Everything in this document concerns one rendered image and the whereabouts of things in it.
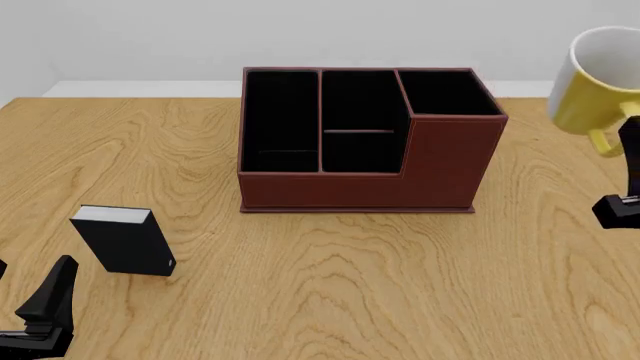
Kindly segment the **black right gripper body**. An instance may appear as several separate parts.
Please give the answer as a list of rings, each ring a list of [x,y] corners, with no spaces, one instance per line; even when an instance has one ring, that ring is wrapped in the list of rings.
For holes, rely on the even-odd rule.
[[[640,230],[640,196],[606,195],[592,207],[604,229]]]

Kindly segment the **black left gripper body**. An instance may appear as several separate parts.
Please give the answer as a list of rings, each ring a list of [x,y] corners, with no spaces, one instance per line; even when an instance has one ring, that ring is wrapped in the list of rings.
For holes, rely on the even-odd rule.
[[[74,335],[62,328],[46,334],[21,331],[0,332],[0,359],[50,359],[64,357]]]

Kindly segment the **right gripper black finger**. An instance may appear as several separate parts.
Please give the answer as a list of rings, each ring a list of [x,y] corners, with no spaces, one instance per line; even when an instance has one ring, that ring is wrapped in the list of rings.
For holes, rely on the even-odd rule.
[[[629,197],[640,197],[640,116],[631,116],[618,135],[624,151],[628,173]]]

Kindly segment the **yellow and white mug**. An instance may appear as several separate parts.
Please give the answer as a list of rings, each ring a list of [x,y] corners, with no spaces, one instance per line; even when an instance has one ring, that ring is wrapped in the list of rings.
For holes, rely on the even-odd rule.
[[[640,116],[640,29],[603,26],[577,35],[548,98],[553,124],[589,138],[596,152],[621,155],[605,131],[622,119]]]

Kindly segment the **red-brown desk caddy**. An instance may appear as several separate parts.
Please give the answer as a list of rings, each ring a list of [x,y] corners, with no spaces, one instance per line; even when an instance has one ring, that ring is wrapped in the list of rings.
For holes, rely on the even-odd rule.
[[[248,67],[241,209],[470,213],[507,122],[470,68]]]

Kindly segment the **black book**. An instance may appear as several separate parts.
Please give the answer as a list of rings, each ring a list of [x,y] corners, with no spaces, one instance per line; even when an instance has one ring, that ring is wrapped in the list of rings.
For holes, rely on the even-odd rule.
[[[83,205],[70,221],[107,272],[169,277],[175,269],[151,209]]]

